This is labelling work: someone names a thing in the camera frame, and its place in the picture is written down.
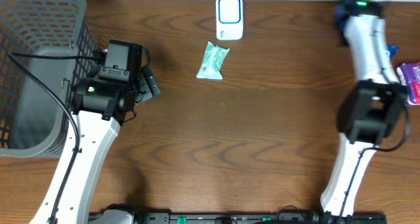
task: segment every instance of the green packet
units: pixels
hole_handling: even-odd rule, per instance
[[[203,62],[196,77],[200,79],[223,79],[221,68],[229,51],[230,49],[223,49],[208,42]]]

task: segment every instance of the gray plastic basket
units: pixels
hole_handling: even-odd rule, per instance
[[[93,56],[86,0],[0,0],[0,156],[60,156],[68,121],[61,108],[11,63],[8,51]],[[68,106],[93,60],[19,58]]]

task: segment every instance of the wood grain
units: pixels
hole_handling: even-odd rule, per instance
[[[246,1],[243,39],[217,41],[214,1],[89,0],[97,44],[106,48],[114,38],[147,46],[162,91],[122,127],[91,210],[112,203],[173,212],[317,208],[337,155],[337,109],[354,86],[335,5]],[[395,65],[420,57],[419,24],[420,4],[388,6],[388,42],[401,50]],[[231,48],[222,81],[195,77],[207,41]],[[409,141],[375,155],[355,207],[384,211],[390,224],[418,223],[420,111],[410,112]],[[2,223],[35,215],[57,162],[0,159]]]

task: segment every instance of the white arm segment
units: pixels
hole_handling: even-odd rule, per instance
[[[73,115],[80,130],[81,153],[77,154],[58,205],[58,224],[84,224],[88,222],[89,208],[104,159],[117,137],[120,125],[111,118],[102,120],[102,115],[81,111]],[[48,193],[31,224],[46,224],[67,170],[75,145],[73,127],[69,125],[66,144],[52,179]]]
[[[392,69],[385,41],[385,20],[374,15],[351,16],[345,27],[345,38],[350,45],[357,81],[372,79],[375,83],[398,83]]]
[[[371,143],[355,142],[353,145],[347,139],[344,133],[340,133],[340,151],[335,161],[333,174],[329,179],[327,189],[321,195],[321,205],[324,212],[331,212],[331,215],[339,216],[345,192],[350,184],[351,177],[354,173],[360,152],[364,148],[373,147]],[[353,184],[347,197],[346,206],[344,208],[343,217],[353,215],[354,199],[360,183],[362,182],[365,170],[375,154],[374,150],[367,150],[364,152],[362,160],[360,161],[356,175],[354,176]]]

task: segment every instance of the blue square outline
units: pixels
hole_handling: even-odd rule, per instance
[[[219,5],[219,22],[222,24],[237,24],[239,22],[241,22],[241,1],[238,0],[238,5],[239,5],[239,20],[237,22],[222,22],[221,20],[221,1],[219,0],[219,3],[217,3]]]

